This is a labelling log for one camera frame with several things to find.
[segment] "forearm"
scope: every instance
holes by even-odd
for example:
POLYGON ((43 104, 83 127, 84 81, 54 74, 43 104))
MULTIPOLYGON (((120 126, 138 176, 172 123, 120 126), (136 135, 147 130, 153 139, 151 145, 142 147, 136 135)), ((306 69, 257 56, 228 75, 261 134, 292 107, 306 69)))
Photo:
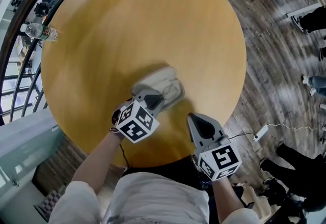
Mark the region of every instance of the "forearm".
POLYGON ((222 223, 233 211, 244 208, 228 178, 224 177, 218 181, 214 181, 213 191, 220 223, 222 223))
POLYGON ((109 132, 75 172, 72 181, 84 181, 99 193, 121 139, 109 132))

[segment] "round wooden table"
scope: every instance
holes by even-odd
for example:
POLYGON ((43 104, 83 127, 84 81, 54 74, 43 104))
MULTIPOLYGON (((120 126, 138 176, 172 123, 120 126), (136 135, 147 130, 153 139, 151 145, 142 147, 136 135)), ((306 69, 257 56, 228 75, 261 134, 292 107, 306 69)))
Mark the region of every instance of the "round wooden table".
MULTIPOLYGON (((131 86, 170 65, 185 99, 161 112, 156 132, 122 146, 130 166, 157 166, 194 151, 186 116, 206 114, 222 125, 232 114, 246 73, 246 46, 227 0, 65 0, 51 24, 42 81, 62 130, 90 153, 107 134, 115 107, 131 86)), ((115 164, 125 165, 119 150, 115 164)))

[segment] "white cable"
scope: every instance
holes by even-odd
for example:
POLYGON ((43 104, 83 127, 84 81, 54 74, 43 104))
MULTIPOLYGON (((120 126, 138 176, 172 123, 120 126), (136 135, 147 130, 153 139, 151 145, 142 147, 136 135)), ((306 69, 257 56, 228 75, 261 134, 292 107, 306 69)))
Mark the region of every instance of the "white cable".
POLYGON ((268 125, 273 125, 273 126, 275 126, 275 127, 277 127, 277 126, 279 126, 279 125, 283 125, 283 126, 285 126, 286 128, 288 128, 288 129, 294 129, 294 130, 300 130, 300 129, 302 129, 302 128, 309 128, 310 130, 313 131, 313 130, 318 129, 319 126, 322 125, 322 123, 319 123, 318 126, 317 126, 316 128, 314 128, 314 129, 311 129, 309 126, 302 126, 302 127, 300 127, 300 128, 294 128, 294 127, 288 127, 288 126, 286 126, 285 124, 277 124, 277 125, 275 125, 275 124, 267 124, 267 126, 268 126, 268 125))

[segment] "floor outlet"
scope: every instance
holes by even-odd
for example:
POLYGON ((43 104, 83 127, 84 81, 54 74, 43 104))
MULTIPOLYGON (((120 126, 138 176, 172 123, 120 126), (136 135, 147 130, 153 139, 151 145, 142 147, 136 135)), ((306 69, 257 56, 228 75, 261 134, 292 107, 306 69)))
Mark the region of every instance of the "floor outlet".
POLYGON ((258 132, 256 133, 256 136, 254 137, 254 140, 257 142, 262 136, 268 131, 267 124, 264 124, 263 127, 261 127, 258 132))

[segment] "white sleeve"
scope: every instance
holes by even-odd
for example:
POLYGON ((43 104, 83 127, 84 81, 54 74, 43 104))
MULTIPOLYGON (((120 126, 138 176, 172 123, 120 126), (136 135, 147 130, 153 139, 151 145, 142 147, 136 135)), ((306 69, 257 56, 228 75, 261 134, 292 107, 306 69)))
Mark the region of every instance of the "white sleeve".
POLYGON ((233 211, 222 224, 259 224, 259 218, 251 209, 238 209, 233 211))
POLYGON ((68 223, 100 223, 100 207, 97 196, 86 182, 71 182, 52 211, 49 224, 68 223))

